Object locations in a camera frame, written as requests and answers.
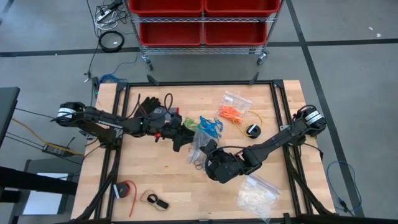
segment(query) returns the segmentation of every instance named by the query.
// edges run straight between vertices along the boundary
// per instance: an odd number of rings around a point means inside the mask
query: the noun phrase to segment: yellow cable
[[[260,118],[260,121],[261,121],[260,127],[262,128],[262,117],[259,115],[259,113],[255,112],[255,111],[253,111],[253,110],[249,110],[249,112],[256,114],[256,115]],[[243,120],[242,118],[234,118],[234,119],[232,119],[232,123],[235,124],[235,126],[240,130],[240,132],[241,132],[244,136],[250,137],[250,136],[251,136],[250,134],[244,132],[244,131],[235,123],[235,120],[236,120],[236,119],[238,119],[238,120],[240,120],[240,121],[243,121],[243,122],[245,122],[246,124],[247,124],[247,122],[246,122],[245,120]]]
[[[75,151],[70,150],[70,149],[67,149],[67,148],[65,148],[65,147],[57,146],[57,145],[51,144],[51,143],[49,143],[49,142],[47,142],[47,141],[44,141],[40,136],[38,136],[38,135],[36,134],[35,131],[33,131],[30,127],[28,127],[28,125],[26,125],[26,124],[24,124],[24,123],[18,121],[17,119],[14,119],[14,118],[11,118],[11,119],[12,119],[13,122],[16,122],[16,123],[22,125],[23,127],[25,127],[26,129],[28,129],[28,130],[29,130],[38,140],[40,140],[42,143],[47,144],[47,145],[49,145],[49,146],[51,146],[51,147],[54,147],[54,148],[56,148],[56,149],[61,149],[61,150],[70,152],[70,153],[72,153],[72,154],[74,154],[74,155],[84,156],[83,153],[75,152]]]

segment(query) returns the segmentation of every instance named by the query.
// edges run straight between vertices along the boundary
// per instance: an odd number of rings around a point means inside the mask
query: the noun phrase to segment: black glove
[[[144,102],[142,102],[136,113],[134,113],[134,117],[141,117],[146,115],[149,115],[150,113],[152,113],[158,106],[160,106],[160,102],[158,98],[152,97],[149,98],[147,97]]]

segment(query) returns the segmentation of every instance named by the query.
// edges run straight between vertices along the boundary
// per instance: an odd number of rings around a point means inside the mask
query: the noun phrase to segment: power strip
[[[104,12],[104,15],[103,16],[98,16],[97,17],[97,22],[101,22],[105,17],[107,17],[109,14],[111,14],[112,12],[113,12],[114,10],[110,10],[110,9],[107,9],[105,12]]]

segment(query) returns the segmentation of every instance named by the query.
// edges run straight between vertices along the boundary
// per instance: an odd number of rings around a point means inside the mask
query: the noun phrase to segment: black desk
[[[0,88],[0,146],[17,105],[18,94],[18,87]]]
[[[17,105],[18,87],[0,88],[0,146]],[[0,202],[15,203],[19,194],[6,187],[74,195],[77,183],[0,166]]]

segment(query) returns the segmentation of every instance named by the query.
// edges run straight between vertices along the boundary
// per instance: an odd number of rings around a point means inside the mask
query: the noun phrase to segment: wooden table
[[[295,113],[305,105],[299,81],[284,81],[291,113]],[[220,145],[248,146],[257,144],[279,132],[274,105],[269,85],[220,85],[220,86],[140,86],[134,87],[129,93],[129,114],[136,104],[137,94],[141,99],[155,96],[163,102],[167,93],[174,96],[173,106],[180,108],[184,117],[198,121],[199,115],[206,118],[216,116],[216,110],[224,91],[232,91],[253,101],[252,110],[258,112],[263,120],[262,134],[257,139],[243,136],[229,121],[220,118],[224,123],[224,131]],[[102,84],[98,94],[96,107],[99,110],[112,112],[116,84]],[[118,111],[122,110],[124,93],[121,95]],[[247,114],[248,123],[259,124],[259,118]],[[307,143],[317,145],[314,138],[307,137]],[[98,145],[88,146],[86,154]],[[203,170],[196,170],[193,164],[187,164],[189,145],[173,152],[172,141],[159,140],[154,142],[153,136],[134,138],[125,135],[121,151],[118,182],[132,180],[137,185],[137,199],[146,190],[154,190],[165,201],[170,203],[166,212],[158,212],[154,207],[137,200],[134,213],[129,218],[132,195],[116,199],[112,221],[137,220],[197,220],[197,219],[233,219],[257,218],[255,215],[240,209],[234,202],[243,176],[230,180],[226,184],[210,180]],[[80,181],[76,193],[72,218],[81,214],[95,195],[100,181],[104,150],[99,149],[90,154],[81,169]],[[324,206],[334,212],[333,202],[323,170],[319,152],[306,145],[302,146],[302,163],[307,184]],[[255,171],[256,175],[274,184],[280,190],[280,198],[272,211],[272,217],[280,218],[285,212],[294,217],[292,196],[287,179],[284,156],[281,149],[272,152],[263,162],[262,167]],[[302,211],[305,212],[303,197],[297,185]],[[108,194],[104,196],[102,216],[106,213]]]

